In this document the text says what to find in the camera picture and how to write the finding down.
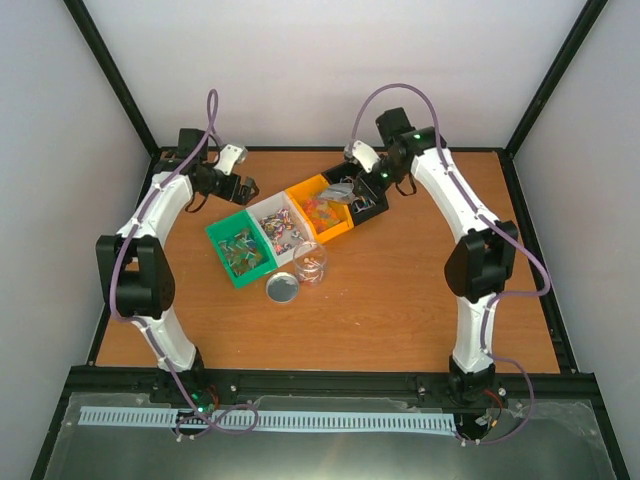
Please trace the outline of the silver metal scoop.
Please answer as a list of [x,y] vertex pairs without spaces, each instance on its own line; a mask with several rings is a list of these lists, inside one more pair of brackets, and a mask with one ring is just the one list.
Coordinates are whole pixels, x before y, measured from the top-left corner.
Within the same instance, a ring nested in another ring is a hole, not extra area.
[[352,203],[357,198],[352,183],[331,184],[320,194],[320,197],[324,200],[344,205]]

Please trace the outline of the black candy bin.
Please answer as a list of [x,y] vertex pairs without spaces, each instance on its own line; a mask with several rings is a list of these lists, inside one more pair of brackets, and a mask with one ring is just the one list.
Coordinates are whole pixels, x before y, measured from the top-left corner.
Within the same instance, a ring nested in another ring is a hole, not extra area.
[[361,171],[362,168],[355,163],[343,162],[321,173],[329,184],[357,183],[354,187],[355,198],[348,204],[349,213],[355,226],[367,222],[389,209],[385,193],[375,193],[364,180],[358,179]]

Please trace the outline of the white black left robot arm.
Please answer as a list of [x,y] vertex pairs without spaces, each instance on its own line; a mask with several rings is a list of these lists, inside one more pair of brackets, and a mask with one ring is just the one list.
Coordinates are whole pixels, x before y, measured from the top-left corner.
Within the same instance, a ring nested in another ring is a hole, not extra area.
[[112,318],[141,332],[159,369],[176,374],[174,392],[190,403],[206,395],[208,378],[173,307],[176,285],[164,245],[195,195],[245,206],[259,192],[252,178],[234,171],[248,155],[245,147],[220,145],[215,160],[208,159],[209,144],[216,139],[202,130],[181,129],[176,154],[158,160],[132,217],[116,234],[96,242],[101,289]]

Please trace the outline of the white candy bin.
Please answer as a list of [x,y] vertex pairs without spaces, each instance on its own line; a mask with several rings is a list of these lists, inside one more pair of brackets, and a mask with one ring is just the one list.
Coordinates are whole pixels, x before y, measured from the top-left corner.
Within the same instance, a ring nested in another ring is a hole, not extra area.
[[314,239],[311,228],[285,192],[251,205],[247,211],[266,239],[278,267],[293,260],[299,244]]

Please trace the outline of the green candy bin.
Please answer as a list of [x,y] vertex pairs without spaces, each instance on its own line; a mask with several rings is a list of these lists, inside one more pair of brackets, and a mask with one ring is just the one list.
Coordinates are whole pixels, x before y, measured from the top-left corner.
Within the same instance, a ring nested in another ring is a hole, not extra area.
[[246,210],[207,226],[205,233],[235,288],[243,288],[277,268],[259,225]]

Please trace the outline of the yellow candy bin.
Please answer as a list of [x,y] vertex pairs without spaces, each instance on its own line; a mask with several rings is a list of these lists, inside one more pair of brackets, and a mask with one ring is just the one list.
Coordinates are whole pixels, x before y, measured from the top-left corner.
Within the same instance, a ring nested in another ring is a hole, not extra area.
[[311,228],[314,239],[321,244],[354,228],[347,205],[320,198],[328,186],[328,181],[318,174],[285,190]]

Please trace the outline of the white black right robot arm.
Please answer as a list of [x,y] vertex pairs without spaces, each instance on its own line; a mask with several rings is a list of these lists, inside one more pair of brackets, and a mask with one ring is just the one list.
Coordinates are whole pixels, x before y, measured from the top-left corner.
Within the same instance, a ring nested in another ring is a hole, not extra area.
[[513,274],[517,227],[500,221],[481,202],[435,128],[415,128],[402,108],[385,111],[376,127],[386,152],[379,155],[355,141],[352,155],[361,167],[356,182],[375,193],[404,179],[421,184],[453,235],[444,275],[458,317],[446,391],[455,404],[469,405],[494,381],[494,302]]

